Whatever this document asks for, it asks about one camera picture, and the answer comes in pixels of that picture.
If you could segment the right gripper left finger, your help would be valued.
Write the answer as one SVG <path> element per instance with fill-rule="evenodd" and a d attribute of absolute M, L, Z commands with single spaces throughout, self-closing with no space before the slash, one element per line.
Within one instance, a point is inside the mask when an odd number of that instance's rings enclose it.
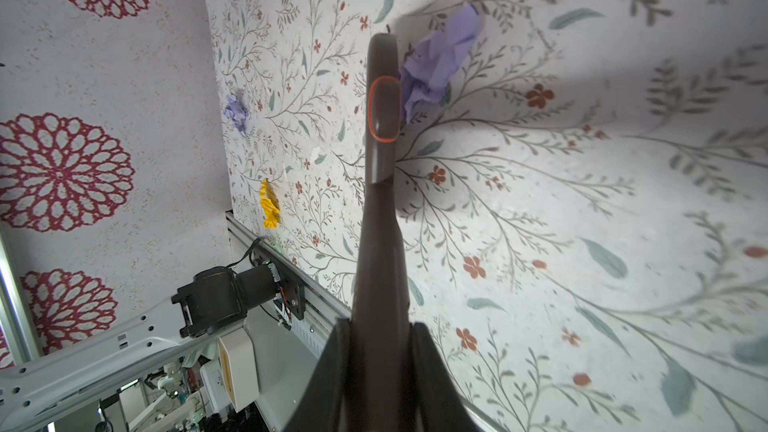
<path fill-rule="evenodd" d="M 334 325 L 306 390 L 284 431 L 340 431 L 350 354 L 350 321 Z"/>

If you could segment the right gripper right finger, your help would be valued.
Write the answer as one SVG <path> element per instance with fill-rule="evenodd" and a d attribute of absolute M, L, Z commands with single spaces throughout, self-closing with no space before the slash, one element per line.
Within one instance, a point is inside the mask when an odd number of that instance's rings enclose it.
<path fill-rule="evenodd" d="M 417 430 L 478 431 L 440 357 L 428 327 L 411 327 L 411 356 L 416 387 Z"/>

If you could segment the yellow paper scrap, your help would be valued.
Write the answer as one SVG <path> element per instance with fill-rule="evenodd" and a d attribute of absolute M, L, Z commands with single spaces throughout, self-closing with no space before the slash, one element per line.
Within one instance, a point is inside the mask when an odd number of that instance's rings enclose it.
<path fill-rule="evenodd" d="M 280 208 L 277 197 L 268 179 L 261 181 L 259 203 L 264 213 L 264 228 L 267 230 L 276 229 L 280 222 Z"/>

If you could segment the purple paper scrap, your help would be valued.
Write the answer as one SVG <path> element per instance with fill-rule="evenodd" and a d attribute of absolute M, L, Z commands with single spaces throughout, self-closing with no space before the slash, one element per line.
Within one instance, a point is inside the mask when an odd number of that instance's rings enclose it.
<path fill-rule="evenodd" d="M 413 120 L 423 104 L 438 104 L 451 80 L 469 56 L 482 26 L 471 4 L 463 5 L 448 18 L 443 30 L 422 40 L 400 69 L 401 119 Z"/>
<path fill-rule="evenodd" d="M 236 131 L 242 135 L 246 134 L 248 112 L 236 94 L 227 96 L 222 115 Z"/>

